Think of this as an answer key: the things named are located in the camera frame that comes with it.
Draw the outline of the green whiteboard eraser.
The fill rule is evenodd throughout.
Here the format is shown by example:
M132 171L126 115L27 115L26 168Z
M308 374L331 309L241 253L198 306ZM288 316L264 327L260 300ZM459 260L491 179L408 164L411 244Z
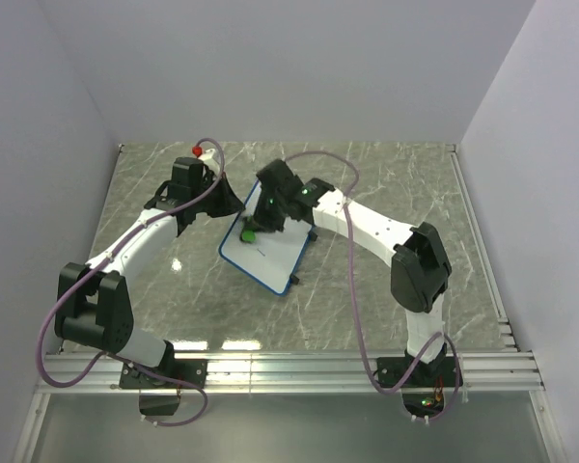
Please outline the green whiteboard eraser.
M240 230L239 239L241 242L253 244L257 239L257 231L259 226L253 220L252 216L242 218L242 228Z

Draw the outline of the blue framed whiteboard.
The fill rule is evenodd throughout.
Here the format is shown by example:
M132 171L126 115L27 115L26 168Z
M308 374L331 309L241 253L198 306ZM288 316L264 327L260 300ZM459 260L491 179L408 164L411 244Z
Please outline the blue framed whiteboard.
M235 216L218 252L235 268L282 296L299 282L295 272L314 234L313 227L287 218L283 231L256 232L254 242L241 241L244 219L255 211L260 193L260 183L256 181L244 201L244 210Z

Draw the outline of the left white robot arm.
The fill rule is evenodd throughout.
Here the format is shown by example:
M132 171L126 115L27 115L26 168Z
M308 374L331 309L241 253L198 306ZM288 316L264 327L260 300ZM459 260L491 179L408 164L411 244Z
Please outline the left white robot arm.
M219 218L242 209L219 148L195 147L192 156L177 158L170 178L127 231L86 263L61 270L55 335L141 366L155 388L184 379L187 371L176 360L174 346L136 327L128 286L198 215Z

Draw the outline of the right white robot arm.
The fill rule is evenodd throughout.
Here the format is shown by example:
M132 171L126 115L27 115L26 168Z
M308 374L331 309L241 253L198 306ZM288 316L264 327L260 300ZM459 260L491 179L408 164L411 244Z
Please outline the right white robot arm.
M261 193L245 226L256 232L279 232L288 219L335 232L371 252L390 268L390 289L405 310L408 339L406 372L420 386L441 371L444 346L442 306L452 267L438 230L430 223L412 226L353 201L320 179L304 182L276 159L256 177Z

